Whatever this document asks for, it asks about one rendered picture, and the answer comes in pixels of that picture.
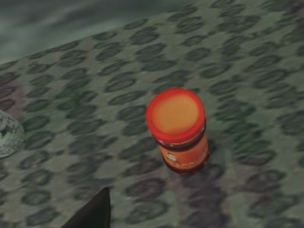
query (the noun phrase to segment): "transparent plastic cup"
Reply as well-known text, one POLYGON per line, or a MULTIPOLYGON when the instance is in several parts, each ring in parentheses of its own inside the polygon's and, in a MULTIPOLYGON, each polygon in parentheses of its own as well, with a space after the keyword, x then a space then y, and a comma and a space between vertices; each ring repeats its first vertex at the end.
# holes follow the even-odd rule
POLYGON ((0 159, 19 151, 23 146, 24 137, 21 123, 0 110, 0 159))

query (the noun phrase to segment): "black object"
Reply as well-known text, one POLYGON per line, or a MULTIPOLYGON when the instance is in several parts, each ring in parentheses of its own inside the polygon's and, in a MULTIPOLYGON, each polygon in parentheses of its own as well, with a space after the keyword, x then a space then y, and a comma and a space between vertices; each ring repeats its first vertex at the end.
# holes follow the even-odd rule
POLYGON ((61 228, 109 228, 110 221, 110 189, 104 188, 61 228))

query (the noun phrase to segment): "jar lid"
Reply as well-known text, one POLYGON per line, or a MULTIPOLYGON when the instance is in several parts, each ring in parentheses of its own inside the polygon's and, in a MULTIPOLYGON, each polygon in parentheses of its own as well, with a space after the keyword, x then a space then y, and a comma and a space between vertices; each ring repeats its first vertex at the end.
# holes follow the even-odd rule
POLYGON ((156 95, 148 105, 146 121, 152 135, 165 143, 191 140, 205 126, 205 108, 192 91, 168 89, 156 95))

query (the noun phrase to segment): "table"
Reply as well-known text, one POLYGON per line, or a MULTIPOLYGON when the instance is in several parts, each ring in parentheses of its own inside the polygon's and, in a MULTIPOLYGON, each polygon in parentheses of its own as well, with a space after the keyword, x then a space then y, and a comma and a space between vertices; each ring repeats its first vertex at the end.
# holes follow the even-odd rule
POLYGON ((113 228, 304 227, 304 42, 284 1, 216 0, 0 66, 25 149, 0 161, 0 227, 58 228, 111 186, 113 228), (163 165, 144 120, 170 87, 204 101, 212 155, 163 165))

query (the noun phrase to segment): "jar label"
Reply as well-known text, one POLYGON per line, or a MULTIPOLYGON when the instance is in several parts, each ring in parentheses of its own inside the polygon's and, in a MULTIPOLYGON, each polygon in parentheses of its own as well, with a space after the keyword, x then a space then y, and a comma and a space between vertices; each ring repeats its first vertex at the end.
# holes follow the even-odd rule
POLYGON ((209 153, 208 140, 206 134, 193 148, 174 152, 160 146, 164 160, 172 167, 180 170, 195 168, 207 159, 209 153))

